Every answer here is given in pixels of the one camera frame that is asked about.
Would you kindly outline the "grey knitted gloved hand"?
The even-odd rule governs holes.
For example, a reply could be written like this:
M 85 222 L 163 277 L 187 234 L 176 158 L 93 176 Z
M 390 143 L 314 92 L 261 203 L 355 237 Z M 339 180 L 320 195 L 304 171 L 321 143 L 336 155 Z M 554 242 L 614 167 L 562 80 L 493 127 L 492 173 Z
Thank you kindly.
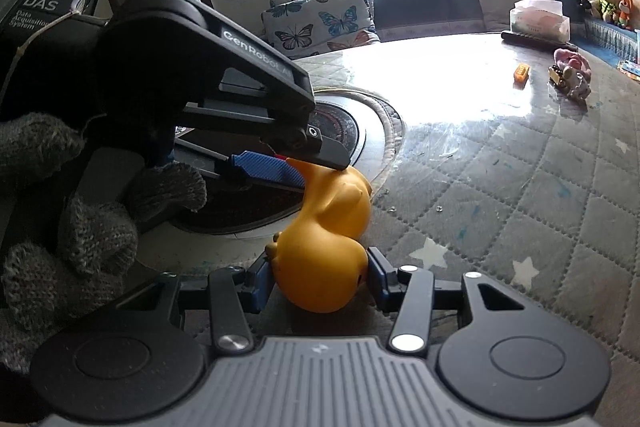
M 114 202 L 87 202 L 62 182 L 85 147 L 50 115 L 1 126 L 1 193 L 15 235 L 1 256 L 1 365 L 25 374 L 36 350 L 69 319 L 122 295 L 138 228 L 170 206 L 198 211 L 206 184 L 182 162 L 145 168 Z

